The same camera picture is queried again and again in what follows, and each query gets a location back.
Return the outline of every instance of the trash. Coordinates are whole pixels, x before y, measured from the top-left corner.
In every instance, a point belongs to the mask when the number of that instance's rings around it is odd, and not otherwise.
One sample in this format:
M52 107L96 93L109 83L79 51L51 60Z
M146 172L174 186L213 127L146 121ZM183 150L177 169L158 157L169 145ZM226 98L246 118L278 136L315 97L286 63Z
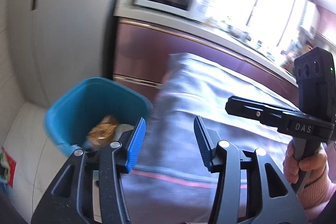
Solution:
M133 130L134 126L131 126L130 124L127 123L121 123L117 126L117 128L115 129L115 133L114 133L114 138L112 141L117 141L119 140L120 136L125 132L125 131L129 131L129 130Z
M93 150L102 149L105 145L111 143L115 136L115 130L118 126L118 121L112 115L107 115L97 124L87 135L87 141L84 149L89 147Z

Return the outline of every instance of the cabinet door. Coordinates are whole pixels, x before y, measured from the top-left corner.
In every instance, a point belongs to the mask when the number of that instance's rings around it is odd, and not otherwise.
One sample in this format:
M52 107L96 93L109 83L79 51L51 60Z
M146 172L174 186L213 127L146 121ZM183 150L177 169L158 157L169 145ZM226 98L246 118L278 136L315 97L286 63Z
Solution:
M51 104L83 79L101 75L111 1L36 0L36 59Z
M241 67L239 73L263 84L278 95L292 102L294 105L299 106L298 88L247 63Z
M114 73L161 83L169 54L189 52L237 71L243 61L206 45L165 32L118 25Z
M41 75L35 59L33 0L8 0L9 48L14 70L25 99L48 107Z
M117 82L119 84L122 84L122 85L130 88L131 90L134 90L137 93L140 93L141 95L147 97L148 100L150 100L152 103L154 103L154 100L155 100L157 94L159 93L159 89L154 88L152 86L136 84L136 83L128 82L128 81L121 80L121 79L114 79L114 80L115 80L115 82Z

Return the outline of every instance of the blue trash bin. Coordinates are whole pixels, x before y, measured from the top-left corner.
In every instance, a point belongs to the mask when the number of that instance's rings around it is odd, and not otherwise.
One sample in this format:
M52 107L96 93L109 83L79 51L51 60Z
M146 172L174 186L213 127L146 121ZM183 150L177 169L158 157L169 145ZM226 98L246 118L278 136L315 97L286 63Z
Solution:
M86 79L63 95L47 111L45 127L56 146L70 156L106 115L135 125L147 117L152 103L137 92L106 78Z

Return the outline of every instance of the kitchen counter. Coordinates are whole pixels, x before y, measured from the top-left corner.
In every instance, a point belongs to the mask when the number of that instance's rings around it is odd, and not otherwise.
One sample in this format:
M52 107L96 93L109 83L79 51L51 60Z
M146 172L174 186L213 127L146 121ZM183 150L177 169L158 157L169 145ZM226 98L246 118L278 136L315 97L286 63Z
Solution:
M226 48L258 63L260 66L271 70L275 75L297 86L293 76L286 72L282 67L274 64L257 51L245 46L227 33L207 27L201 23L184 19L169 13L153 10L145 7L135 6L133 0L118 0L115 7L115 16L127 19L134 19L148 23L162 25L180 32L189 33L218 46Z

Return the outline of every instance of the white floor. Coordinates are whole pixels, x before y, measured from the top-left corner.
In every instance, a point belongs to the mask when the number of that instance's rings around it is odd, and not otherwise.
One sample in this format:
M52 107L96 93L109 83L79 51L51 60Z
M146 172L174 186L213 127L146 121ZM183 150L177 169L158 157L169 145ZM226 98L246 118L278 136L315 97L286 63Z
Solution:
M4 142L16 161L13 188L8 196L16 210L30 223L43 193L67 158L47 138L43 121L46 110L25 102ZM95 220L101 222L98 188L93 188Z

